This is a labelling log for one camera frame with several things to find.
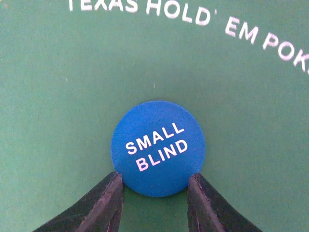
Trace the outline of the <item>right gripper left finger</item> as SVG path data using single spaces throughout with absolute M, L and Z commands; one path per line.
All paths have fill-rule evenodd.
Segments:
M 111 172 L 71 207 L 36 232 L 117 232 L 123 209 L 123 182 Z

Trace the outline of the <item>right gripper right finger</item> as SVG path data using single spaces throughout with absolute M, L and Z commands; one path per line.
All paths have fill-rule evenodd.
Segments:
M 202 174 L 189 178 L 187 202 L 190 232 L 261 231 L 233 208 Z

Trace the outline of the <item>blue small blind button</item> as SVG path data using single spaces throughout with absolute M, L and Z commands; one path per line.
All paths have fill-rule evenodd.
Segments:
M 112 163 L 123 182 L 148 197 L 167 197 L 188 186 L 201 171 L 206 145 L 190 112 L 168 101 L 132 108 L 116 126 Z

